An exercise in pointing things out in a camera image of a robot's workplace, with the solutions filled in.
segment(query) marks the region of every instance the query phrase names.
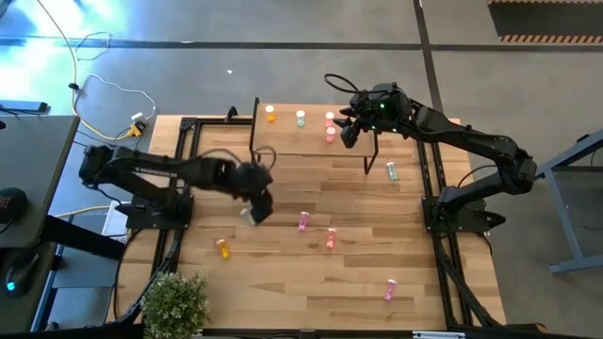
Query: black desk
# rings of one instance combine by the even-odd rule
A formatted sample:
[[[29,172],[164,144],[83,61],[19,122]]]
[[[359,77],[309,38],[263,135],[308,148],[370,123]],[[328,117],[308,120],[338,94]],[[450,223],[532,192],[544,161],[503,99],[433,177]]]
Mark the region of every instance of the black desk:
[[[0,282],[8,261],[22,248],[38,247],[41,261],[37,277],[23,297],[0,292],[0,333],[30,331],[57,244],[119,259],[123,244],[87,231],[64,220],[48,217],[58,180],[67,161],[79,125],[76,116],[0,117],[0,187],[18,187],[29,205],[19,222],[0,234]]]

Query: floor mat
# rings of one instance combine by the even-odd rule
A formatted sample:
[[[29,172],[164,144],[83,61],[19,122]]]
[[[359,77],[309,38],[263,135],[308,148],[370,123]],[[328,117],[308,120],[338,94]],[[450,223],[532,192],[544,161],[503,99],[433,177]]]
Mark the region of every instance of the floor mat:
[[[488,8],[500,40],[530,43],[600,43],[603,3],[493,0]]]

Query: potted plant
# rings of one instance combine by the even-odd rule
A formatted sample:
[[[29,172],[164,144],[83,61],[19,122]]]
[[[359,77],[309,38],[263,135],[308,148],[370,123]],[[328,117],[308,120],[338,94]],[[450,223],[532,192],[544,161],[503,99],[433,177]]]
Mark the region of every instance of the potted plant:
[[[181,273],[159,273],[142,297],[144,337],[185,339],[210,321],[205,279]]]

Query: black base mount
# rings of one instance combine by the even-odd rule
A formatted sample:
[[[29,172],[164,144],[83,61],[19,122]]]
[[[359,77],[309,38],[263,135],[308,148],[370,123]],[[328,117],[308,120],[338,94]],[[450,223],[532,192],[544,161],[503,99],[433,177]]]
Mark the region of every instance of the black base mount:
[[[490,231],[506,220],[500,214],[485,211],[486,202],[484,200],[470,202],[457,215],[445,219],[435,214],[438,199],[437,196],[421,198],[427,232],[446,234],[451,232],[483,233]]]
[[[154,206],[135,196],[132,203],[116,209],[128,216],[126,227],[129,229],[185,230],[192,218],[193,205],[192,195],[182,195],[175,211],[169,212],[165,207]]]

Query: wooden tabletop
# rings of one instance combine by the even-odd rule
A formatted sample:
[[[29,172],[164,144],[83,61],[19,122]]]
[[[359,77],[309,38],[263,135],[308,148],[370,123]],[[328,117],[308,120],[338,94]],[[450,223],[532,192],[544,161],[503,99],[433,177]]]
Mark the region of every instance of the wooden tabletop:
[[[173,156],[181,119],[157,117],[150,153]],[[206,126],[199,152],[226,147],[249,160],[250,130]],[[441,152],[448,182],[458,183],[470,171],[467,153],[447,145]],[[397,182],[387,179],[389,161],[396,163]],[[432,240],[421,216],[423,185],[415,141],[381,135],[380,153],[369,175],[358,159],[299,155],[279,156],[272,175],[274,214],[257,227],[247,226],[238,215],[241,201],[193,192],[195,211],[178,270],[208,279],[213,320],[208,327],[445,328]],[[437,191],[434,176],[432,180]],[[297,230],[301,211],[310,213],[305,233]],[[337,229],[332,250],[325,246],[330,227]],[[504,323],[487,245],[474,234],[458,237],[468,285]],[[121,312],[148,281],[156,238],[157,231],[141,232],[125,254],[119,281]],[[221,238],[231,251],[227,261],[215,246]],[[398,282],[391,302],[383,300],[388,279]],[[456,289],[451,293],[461,318]]]
[[[274,107],[275,121],[268,121],[266,106]],[[336,119],[347,118],[339,113],[343,105],[260,104],[257,107],[253,147],[269,145],[282,155],[370,157],[375,153],[372,133],[361,133],[352,149],[347,149],[334,125],[335,141],[325,141],[325,114],[333,112]],[[298,127],[296,112],[305,112],[305,125]]]

